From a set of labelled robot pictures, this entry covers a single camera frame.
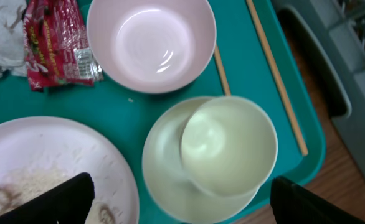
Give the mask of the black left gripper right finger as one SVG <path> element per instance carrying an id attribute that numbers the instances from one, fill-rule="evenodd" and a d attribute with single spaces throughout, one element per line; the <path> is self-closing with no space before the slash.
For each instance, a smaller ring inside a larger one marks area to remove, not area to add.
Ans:
<path id="1" fill-rule="evenodd" d="M 365 224 L 283 176 L 272 180 L 270 205 L 277 224 Z"/>

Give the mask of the white cup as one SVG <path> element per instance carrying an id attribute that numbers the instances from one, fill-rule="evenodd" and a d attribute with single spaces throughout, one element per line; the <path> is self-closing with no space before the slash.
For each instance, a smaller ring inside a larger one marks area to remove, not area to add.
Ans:
<path id="1" fill-rule="evenodd" d="M 278 137 L 258 104 L 223 96 L 201 104 L 184 122 L 182 167 L 201 190 L 216 197 L 242 197 L 270 177 Z"/>

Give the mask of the pink bowl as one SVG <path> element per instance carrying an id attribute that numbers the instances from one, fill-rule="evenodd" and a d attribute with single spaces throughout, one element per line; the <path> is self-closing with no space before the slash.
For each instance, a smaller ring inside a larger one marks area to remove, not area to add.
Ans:
<path id="1" fill-rule="evenodd" d="M 208 0 L 93 0 L 88 42 L 103 71 L 142 93 L 167 93 L 193 82 L 216 47 Z"/>

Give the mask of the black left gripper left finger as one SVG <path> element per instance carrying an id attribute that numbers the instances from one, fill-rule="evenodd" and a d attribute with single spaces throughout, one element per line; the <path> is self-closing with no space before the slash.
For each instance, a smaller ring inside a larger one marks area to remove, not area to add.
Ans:
<path id="1" fill-rule="evenodd" d="M 93 180 L 83 172 L 0 215 L 0 224 L 84 224 L 94 198 Z"/>

